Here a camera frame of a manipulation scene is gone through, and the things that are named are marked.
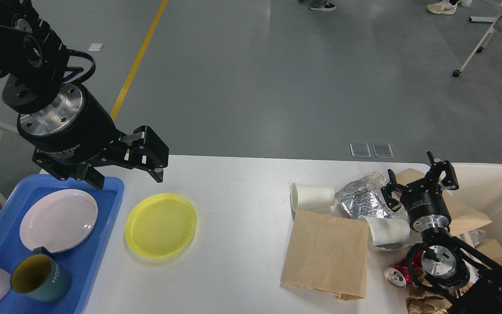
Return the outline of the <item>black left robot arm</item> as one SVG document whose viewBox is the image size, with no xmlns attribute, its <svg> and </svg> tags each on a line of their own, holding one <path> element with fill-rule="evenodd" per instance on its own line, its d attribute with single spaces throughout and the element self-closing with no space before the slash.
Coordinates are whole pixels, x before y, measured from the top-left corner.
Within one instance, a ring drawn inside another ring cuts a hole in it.
<svg viewBox="0 0 502 314">
<path fill-rule="evenodd" d="M 140 169 L 163 181 L 169 147 L 147 125 L 118 130 L 84 86 L 96 70 L 87 52 L 66 47 L 30 0 L 0 0 L 2 99 L 18 113 L 18 134 L 34 145 L 33 162 L 58 180 L 102 189 L 98 167 Z"/>
</svg>

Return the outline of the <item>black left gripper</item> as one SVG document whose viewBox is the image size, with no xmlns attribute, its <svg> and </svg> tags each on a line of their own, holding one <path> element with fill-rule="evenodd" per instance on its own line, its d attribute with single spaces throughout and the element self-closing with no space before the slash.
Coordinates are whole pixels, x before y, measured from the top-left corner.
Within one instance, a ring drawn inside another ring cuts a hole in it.
<svg viewBox="0 0 502 314">
<path fill-rule="evenodd" d="M 46 109 L 18 117 L 17 130 L 36 147 L 32 161 L 41 169 L 57 180 L 85 181 L 98 190 L 105 177 L 86 163 L 98 154 L 100 167 L 142 170 L 158 183 L 169 165 L 169 147 L 151 127 L 122 133 L 82 84 L 62 84 Z"/>
</svg>

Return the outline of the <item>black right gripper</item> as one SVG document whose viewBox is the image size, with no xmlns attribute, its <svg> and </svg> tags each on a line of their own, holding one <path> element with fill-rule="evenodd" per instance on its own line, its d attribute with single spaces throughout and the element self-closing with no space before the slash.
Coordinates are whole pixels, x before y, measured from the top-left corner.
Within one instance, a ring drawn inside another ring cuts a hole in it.
<svg viewBox="0 0 502 314">
<path fill-rule="evenodd" d="M 459 182 L 452 163 L 440 160 L 427 151 L 430 169 L 424 177 L 412 183 L 412 188 L 399 184 L 396 174 L 388 169 L 389 181 L 381 187 L 385 205 L 398 212 L 404 206 L 408 222 L 413 231 L 425 231 L 430 228 L 446 229 L 451 223 L 451 216 L 444 201 L 442 191 L 458 190 Z M 393 193 L 401 195 L 401 201 Z"/>
</svg>

